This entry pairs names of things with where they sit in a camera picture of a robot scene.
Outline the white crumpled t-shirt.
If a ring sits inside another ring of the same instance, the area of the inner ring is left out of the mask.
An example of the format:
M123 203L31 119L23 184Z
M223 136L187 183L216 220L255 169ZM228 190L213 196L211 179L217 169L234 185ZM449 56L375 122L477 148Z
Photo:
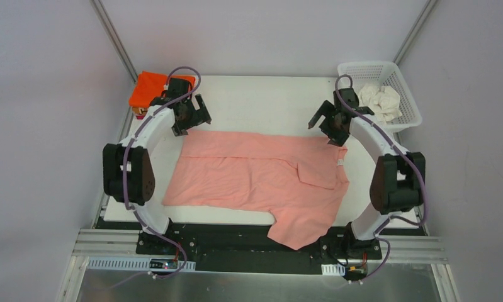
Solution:
M361 106L369 107L381 124L391 123L403 116L400 94L392 86L366 83L358 93Z

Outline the left corner frame post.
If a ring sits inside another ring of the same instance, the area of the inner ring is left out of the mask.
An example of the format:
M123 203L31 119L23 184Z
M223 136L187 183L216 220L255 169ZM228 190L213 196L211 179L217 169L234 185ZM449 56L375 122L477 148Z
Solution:
M101 25L105 33L107 34L110 42L118 54L127 74L131 78L133 82L137 82L138 72L136 71L130 56L127 53L127 50L110 18L109 13L107 12L105 5L102 0L90 0L91 6L94 9Z

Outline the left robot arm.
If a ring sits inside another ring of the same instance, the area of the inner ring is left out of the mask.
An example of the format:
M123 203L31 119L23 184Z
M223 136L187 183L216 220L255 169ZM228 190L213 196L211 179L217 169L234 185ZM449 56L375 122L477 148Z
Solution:
M155 175L150 155L163 135L181 137L212 119L196 87L187 79L170 78L149 104L140 126L119 143L105 145L103 189L106 195L132 211L143 231L163 235L170 218L153 210Z

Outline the right corner frame post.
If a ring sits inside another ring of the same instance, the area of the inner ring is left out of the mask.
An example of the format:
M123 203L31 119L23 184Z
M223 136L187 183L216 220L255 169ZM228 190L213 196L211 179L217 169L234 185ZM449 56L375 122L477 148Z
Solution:
M424 3L424 6L422 7L419 15L415 19L413 25L411 26L407 36L405 37L404 41L402 42L398 52L396 53L393 62L396 65L400 65L401 62L404 60L406 57L408 51L411 49L413 46L416 38L418 37L419 33L423 29L423 26L425 25L426 21L429 19L430 15L432 14L434 8L439 4L439 0L427 0Z

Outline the aluminium rail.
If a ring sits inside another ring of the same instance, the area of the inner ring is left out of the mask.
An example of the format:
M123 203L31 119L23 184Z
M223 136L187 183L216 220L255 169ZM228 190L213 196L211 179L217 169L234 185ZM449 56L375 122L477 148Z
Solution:
M74 244L73 256L139 257L136 253L139 230L82 229ZM439 237L397 236L382 237L391 245L389 263L448 264Z

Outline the pink t-shirt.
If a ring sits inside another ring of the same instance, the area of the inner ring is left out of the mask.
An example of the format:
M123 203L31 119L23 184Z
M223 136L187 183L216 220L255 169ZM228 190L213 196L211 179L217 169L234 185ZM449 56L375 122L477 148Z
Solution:
M162 202L268 212L274 217L268 237L298 250L336 219L349 187L347 151L325 137L193 131Z

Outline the orange folded t-shirt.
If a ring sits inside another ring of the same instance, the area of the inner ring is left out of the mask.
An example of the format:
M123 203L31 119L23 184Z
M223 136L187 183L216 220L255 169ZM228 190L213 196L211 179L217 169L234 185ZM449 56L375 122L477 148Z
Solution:
M142 71L129 99L129 106L148 109L150 102L160 96L166 84L167 75Z

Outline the white plastic basket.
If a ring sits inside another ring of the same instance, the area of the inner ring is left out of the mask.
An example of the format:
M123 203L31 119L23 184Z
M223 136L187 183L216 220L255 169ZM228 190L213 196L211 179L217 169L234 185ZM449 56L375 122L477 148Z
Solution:
M391 123L377 123L381 128L389 133L398 133L410 127L419 126L422 123L422 117L414 101L414 97L405 82L398 66L388 61L360 61L339 64L338 74L347 74L349 79L341 79L342 88L353 88L358 95L359 90L366 83L375 83L379 86L392 86L401 97L400 110L403 116L394 119Z

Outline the corner frame post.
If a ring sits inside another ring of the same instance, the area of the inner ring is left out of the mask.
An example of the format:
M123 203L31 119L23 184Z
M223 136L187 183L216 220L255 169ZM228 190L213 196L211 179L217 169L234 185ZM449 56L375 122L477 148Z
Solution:
M426 21L429 19L430 15L432 14L434 8L439 4L439 0L427 0L424 3L424 6L422 7L419 15L415 19L413 25L411 26L407 36L405 37L404 41L402 42L398 52L396 53L393 62L396 65L400 65L401 62L404 60L406 57L408 51L411 49L413 46L416 38L418 37L419 33L423 29L423 26L425 25Z
M105 5L102 0L90 0L91 6L94 9L101 25L105 33L107 34L110 42L118 54L127 74L131 78L133 82L137 82L138 72L136 71L130 56L127 53L127 50L110 18L109 13L107 12Z

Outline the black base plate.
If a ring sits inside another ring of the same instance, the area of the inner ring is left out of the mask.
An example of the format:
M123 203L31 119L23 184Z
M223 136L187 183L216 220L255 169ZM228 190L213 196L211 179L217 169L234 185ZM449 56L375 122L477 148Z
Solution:
M319 275L323 265L339 261L355 265L363 259L381 259L376 240L343 251L346 231L341 226L329 228L325 235L298 250L271 240L268 231L264 225L174 223L165 234L170 242L142 231L136 253L186 259L201 272L296 275Z

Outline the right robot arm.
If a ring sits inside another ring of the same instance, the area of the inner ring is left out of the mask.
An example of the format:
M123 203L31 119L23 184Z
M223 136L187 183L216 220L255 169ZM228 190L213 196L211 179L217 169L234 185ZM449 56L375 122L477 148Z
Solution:
M370 205L348 225L345 245L376 240L392 220L415 225L401 214L425 202L425 157L397 145L378 126L374 112L360 106L352 88L336 89L333 102L324 101L308 123L309 128L315 125L319 125L331 145L341 147L348 138L356 138L375 162Z

